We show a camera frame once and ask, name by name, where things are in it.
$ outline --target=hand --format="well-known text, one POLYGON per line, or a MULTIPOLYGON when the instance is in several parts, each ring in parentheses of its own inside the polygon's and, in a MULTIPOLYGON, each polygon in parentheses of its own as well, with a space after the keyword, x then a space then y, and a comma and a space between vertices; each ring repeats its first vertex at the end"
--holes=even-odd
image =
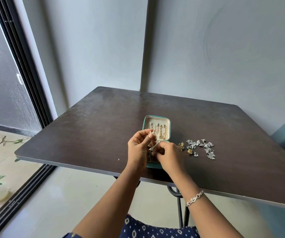
POLYGON ((144 129, 135 133, 128 141, 128 162, 127 166, 131 169, 143 170, 147 166, 148 144, 152 141, 155 145, 156 136, 149 134, 152 129, 144 129))
POLYGON ((186 173, 181 148, 174 143, 160 142, 153 148, 152 156, 159 160, 171 179, 178 174, 186 173))

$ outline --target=black door frame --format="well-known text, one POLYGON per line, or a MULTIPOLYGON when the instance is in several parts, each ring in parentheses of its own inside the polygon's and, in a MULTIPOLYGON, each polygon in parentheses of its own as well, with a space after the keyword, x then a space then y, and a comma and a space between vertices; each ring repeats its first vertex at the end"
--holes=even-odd
MULTIPOLYGON (((0 0, 0 25, 18 65, 42 128, 53 119, 13 0, 0 0)), ((0 208, 0 231, 56 166, 42 165, 0 208)))

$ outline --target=table edge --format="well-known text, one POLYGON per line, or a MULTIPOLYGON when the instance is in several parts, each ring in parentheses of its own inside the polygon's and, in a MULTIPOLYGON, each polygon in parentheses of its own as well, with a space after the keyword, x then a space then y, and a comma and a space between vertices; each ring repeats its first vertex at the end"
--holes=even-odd
MULTIPOLYGON (((63 164, 63 163, 59 163, 59 162, 39 160, 39 159, 35 159, 35 158, 29 158, 29 157, 18 156, 18 155, 16 155, 16 156, 20 160, 31 161, 31 162, 35 162, 35 163, 42 163, 42 164, 49 164, 49 165, 54 165, 54 166, 64 167, 64 168, 78 169, 78 170, 89 171, 89 172, 103 174, 103 175, 110 175, 110 176, 117 176, 117 177, 120 176, 120 173, 114 173, 114 172, 100 170, 100 169, 85 168, 85 167, 81 167, 81 166, 77 166, 77 165, 69 165, 69 164, 63 164)), ((143 177, 140 178, 140 181, 176 187, 176 185, 174 183, 171 183, 171 182, 153 180, 153 179, 148 179, 148 178, 143 178, 143 177)), ((215 190, 209 190, 209 189, 203 189, 203 191, 205 193, 212 194, 212 195, 224 196, 224 197, 234 198, 234 199, 239 199, 239 200, 254 201, 254 202, 258 202, 258 203, 262 203, 262 204, 266 204, 266 205, 272 205, 272 206, 276 206, 276 207, 280 207, 280 208, 285 208, 285 204, 277 203, 277 202, 273 202, 273 201, 261 200, 261 199, 256 199, 256 198, 252 198, 252 197, 248 197, 248 196, 240 196, 240 195, 235 195, 235 194, 230 194, 230 193, 225 193, 225 192, 220 192, 220 191, 215 191, 215 190)))

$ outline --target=blue patterned clothing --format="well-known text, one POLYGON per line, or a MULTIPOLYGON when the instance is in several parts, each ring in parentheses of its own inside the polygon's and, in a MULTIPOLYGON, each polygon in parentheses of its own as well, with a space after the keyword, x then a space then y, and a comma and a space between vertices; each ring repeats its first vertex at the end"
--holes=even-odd
MULTIPOLYGON (((195 226, 177 228, 162 228, 146 225, 135 220, 130 215, 126 216, 125 223, 119 238, 200 238, 195 226)), ((74 233, 68 233, 64 238, 81 238, 74 233)))

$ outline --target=left hand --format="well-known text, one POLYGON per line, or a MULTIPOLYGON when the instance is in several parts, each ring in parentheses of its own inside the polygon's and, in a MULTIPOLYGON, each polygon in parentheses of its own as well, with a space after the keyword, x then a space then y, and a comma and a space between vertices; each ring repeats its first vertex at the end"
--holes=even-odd
POLYGON ((128 162, 127 166, 131 169, 143 170, 147 166, 147 150, 151 141, 157 140, 154 134, 149 134, 152 129, 144 129, 135 133, 128 141, 128 162))

